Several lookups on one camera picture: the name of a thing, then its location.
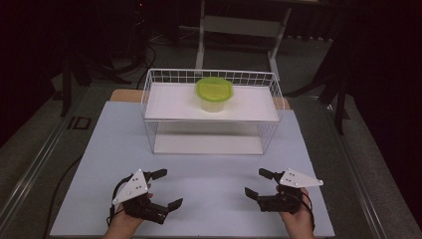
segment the metal stand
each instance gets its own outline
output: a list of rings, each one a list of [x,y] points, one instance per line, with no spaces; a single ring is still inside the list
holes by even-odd
[[[230,17],[217,17],[205,14],[205,0],[201,1],[201,18],[199,21],[199,47],[196,55],[196,70],[201,70],[204,64],[204,34],[207,32],[220,32],[241,34],[259,37],[275,38],[276,43],[272,51],[268,53],[271,71],[280,79],[276,56],[286,30],[286,26],[292,12],[287,8],[282,22],[259,21]]]

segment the gray floor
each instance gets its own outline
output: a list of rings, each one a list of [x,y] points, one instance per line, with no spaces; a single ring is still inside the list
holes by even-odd
[[[265,47],[266,42],[259,42],[248,50],[233,50],[227,45],[222,48],[221,39],[209,37],[214,39],[207,42],[205,69],[270,70],[265,52],[257,51]],[[164,40],[158,38],[151,43],[157,53],[155,68],[195,67],[195,36],[182,39],[178,46],[157,43],[164,43]],[[310,82],[329,45],[330,42],[323,41],[284,40],[277,57],[282,91],[289,92]],[[123,74],[125,79],[133,82],[131,86],[117,86],[96,79],[88,89],[75,88],[75,109],[70,117],[93,119],[89,129],[64,129],[59,138],[51,140],[50,133],[58,130],[58,126],[66,128],[70,118],[60,119],[61,103],[48,101],[0,149],[1,205],[7,203],[15,185],[31,163],[43,153],[47,159],[42,165],[41,173],[34,176],[37,180],[31,184],[26,200],[22,204],[18,203],[16,215],[11,216],[13,220],[8,224],[5,238],[42,237],[54,188],[66,168],[84,152],[105,101],[114,89],[134,88],[143,71],[144,69],[129,76]],[[289,100],[298,116],[316,175],[325,182],[321,190],[334,226],[335,238],[422,238],[419,227],[353,103],[353,98],[346,99],[345,108],[349,119],[343,121],[345,136],[339,136],[332,127],[332,111],[315,98],[319,92],[320,89],[316,89]],[[46,141],[52,143],[51,148],[42,148]],[[68,173],[60,187],[51,223],[75,170],[74,168]],[[370,200],[362,201],[365,195]],[[372,217],[372,220],[380,221],[379,235],[373,234],[373,228],[368,226],[373,223],[367,221],[368,215],[365,215],[362,207],[374,208],[377,218]]]

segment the cable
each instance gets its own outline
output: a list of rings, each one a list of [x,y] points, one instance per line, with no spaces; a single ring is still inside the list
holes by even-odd
[[[182,40],[182,39],[188,38],[188,37],[193,36],[193,35],[195,35],[197,33],[199,33],[199,30],[193,31],[193,32],[188,33],[188,34],[186,34],[184,36],[181,36],[181,37],[178,38],[178,40]],[[167,40],[165,42],[157,41],[158,39],[160,39],[162,37],[164,37],[164,35],[163,34],[160,34],[160,35],[158,35],[156,37],[152,37],[151,39],[148,40],[148,42],[153,43],[153,44],[159,44],[159,45],[169,45],[169,44],[173,44],[174,43],[173,41],[170,41],[170,40]]]
[[[127,182],[129,182],[130,181],[130,179],[133,177],[133,174],[131,174],[130,176],[128,176],[128,177],[126,177],[126,178],[124,178],[124,179],[122,179],[118,184],[117,184],[117,186],[114,188],[114,191],[112,192],[112,199],[111,200],[113,200],[113,199],[115,199],[115,197],[117,196],[117,192],[118,192],[118,189],[124,184],[124,183],[127,183]],[[106,224],[107,224],[107,226],[109,226],[110,224],[111,224],[111,222],[112,222],[112,219],[116,216],[116,215],[118,215],[118,213],[120,213],[121,211],[123,211],[123,210],[120,210],[119,212],[115,212],[115,209],[114,209],[114,204],[112,204],[111,203],[111,207],[109,208],[109,217],[106,219]]]
[[[313,202],[311,201],[310,197],[306,193],[303,193],[302,191],[301,191],[301,193],[302,193],[302,195],[304,195],[308,198],[308,200],[310,201],[310,206],[308,206],[302,199],[299,199],[299,198],[297,198],[296,196],[294,196],[290,193],[284,193],[283,195],[287,195],[287,196],[294,198],[296,201],[300,202],[301,205],[303,205],[307,209],[308,213],[311,216],[311,224],[312,224],[313,231],[314,231],[316,229],[316,224],[315,224],[315,219],[314,219],[314,213],[313,213],[313,210],[312,210]]]
[[[139,26],[144,21],[144,19],[142,18],[142,15],[140,14],[140,7],[141,7],[141,5],[140,5],[140,3],[139,3],[138,0],[136,2],[137,2],[137,4],[134,3],[134,5],[136,5],[135,8],[136,8],[137,11],[135,10],[133,12],[133,18],[132,18],[132,21],[130,23],[130,25],[131,25],[130,26],[130,34],[129,34],[129,38],[128,38],[127,48],[126,48],[126,51],[124,53],[124,57],[125,58],[127,57],[127,54],[129,52],[129,49],[130,49],[130,47],[132,45],[132,36],[133,36],[133,34],[142,30]],[[128,6],[129,3],[130,3],[129,0],[127,0],[126,3],[127,3],[126,4],[127,11],[130,12],[130,9],[131,8]],[[101,16],[100,9],[99,9],[99,6],[98,6],[98,3],[97,2],[96,2],[96,13],[97,13],[97,19],[98,19],[98,21],[101,23],[101,26],[103,26],[104,25],[104,21],[103,21],[103,18]],[[127,66],[124,66],[124,67],[121,67],[121,68],[118,68],[118,69],[109,68],[109,67],[103,66],[103,65],[101,65],[101,66],[98,65],[98,67],[101,67],[103,69],[103,71],[106,71],[109,74],[119,74],[119,73],[126,73],[128,71],[134,70],[136,67],[138,67],[141,64],[141,62],[142,62],[141,54],[140,53],[137,53],[137,56],[134,56],[132,58],[132,63],[129,64],[129,65],[127,65]]]
[[[126,77],[130,77],[130,76],[132,76],[133,74],[135,74],[135,73],[139,72],[139,71],[140,71],[140,69],[142,69],[142,68],[146,68],[146,66],[145,66],[145,67],[144,67],[144,66],[139,66],[139,67],[137,67],[137,69],[136,69],[136,70],[132,71],[131,73],[127,73],[126,75],[121,76],[121,77],[122,77],[123,79],[125,79]]]
[[[43,238],[47,238],[47,234],[49,233],[49,228],[50,228],[50,219],[52,216],[52,211],[53,211],[53,207],[54,207],[54,202],[56,200],[56,196],[57,196],[57,192],[59,191],[60,185],[63,182],[63,179],[65,178],[65,176],[68,174],[68,172],[82,159],[82,155],[78,157],[77,160],[75,160],[69,167],[68,169],[66,169],[65,173],[63,173],[62,177],[59,179],[59,182],[56,185],[56,188],[53,192],[53,198],[50,202],[50,208],[49,208],[49,212],[48,212],[48,216],[47,216],[47,221],[46,221],[46,227],[44,229],[44,234],[43,234]]]

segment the floor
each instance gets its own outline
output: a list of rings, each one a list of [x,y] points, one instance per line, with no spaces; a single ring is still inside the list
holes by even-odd
[[[178,45],[169,44],[158,35],[155,37],[150,41],[156,52],[154,68],[195,67],[195,31],[182,35]],[[251,38],[234,43],[233,39],[230,43],[226,40],[224,36],[207,36],[204,69],[270,71],[263,51],[268,42]],[[283,41],[277,62],[284,93],[312,80],[329,45],[330,42],[319,40],[304,42],[288,38]],[[150,49],[147,53],[149,62],[154,54]],[[135,88],[144,71],[138,69],[122,75],[131,85],[119,86],[97,75],[89,88],[74,85],[74,106],[66,118],[59,117],[61,102],[50,100],[0,148],[0,205],[5,205],[0,215],[0,237],[42,237],[49,215],[50,226],[53,224],[76,167],[71,168],[59,186],[58,182],[84,152],[104,103],[114,89]],[[58,87],[60,79],[61,75],[53,79]],[[320,90],[288,100],[300,119],[310,157],[316,159],[313,161],[316,174],[326,175],[324,181],[333,178],[329,181],[332,186],[321,190],[335,238],[422,238],[353,98],[346,98],[348,118],[343,121],[344,136],[333,133],[333,128],[331,133],[326,133],[332,127],[332,110],[317,101]],[[92,121],[87,129],[78,129],[72,127],[72,118]],[[38,173],[28,173],[31,167],[38,167]],[[22,178],[31,180],[22,183]],[[16,187],[23,184],[26,185],[23,189]],[[49,212],[55,188],[57,195]],[[22,191],[23,195],[13,194],[16,191]],[[363,213],[361,208],[369,209],[369,214]]]

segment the metal rod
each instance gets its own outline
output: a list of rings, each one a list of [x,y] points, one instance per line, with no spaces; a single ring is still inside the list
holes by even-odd
[[[271,59],[275,59],[277,56],[277,52],[279,51],[280,44],[282,43],[286,27],[288,26],[288,21],[289,21],[291,12],[292,12],[292,8],[288,8],[285,11],[283,22],[280,24],[279,33],[277,34],[277,37],[276,37],[276,44],[273,48],[273,52],[271,53],[271,57],[270,57]]]
[[[19,179],[6,204],[1,209],[0,238],[4,238],[6,230],[14,219],[32,186],[34,185],[34,182],[37,180],[41,170],[44,168],[44,165],[48,161],[57,142],[60,140],[60,136],[66,129],[66,126],[71,120],[73,113],[75,112],[77,106],[81,103],[86,92],[87,88],[82,88],[78,91],[75,97],[75,103],[70,107],[66,116],[57,123],[53,131],[50,133],[37,156],[24,175]]]
[[[199,46],[196,55],[195,69],[201,70],[204,65],[204,23],[205,22],[205,0],[201,1],[201,18],[199,20]]]
[[[331,129],[337,132],[337,128],[335,127],[335,124],[332,119],[332,108],[330,106],[328,108],[325,108],[324,113]],[[347,142],[345,141],[344,137],[340,136],[338,133],[336,133],[335,135],[336,139],[340,142],[342,151],[346,155],[345,158],[347,163],[347,171],[373,237],[380,239],[387,238],[384,228],[382,227],[382,224],[378,218],[378,214],[376,213],[376,210],[373,207],[373,203],[363,183],[362,177],[360,176],[360,173],[357,169],[354,157],[347,146]]]

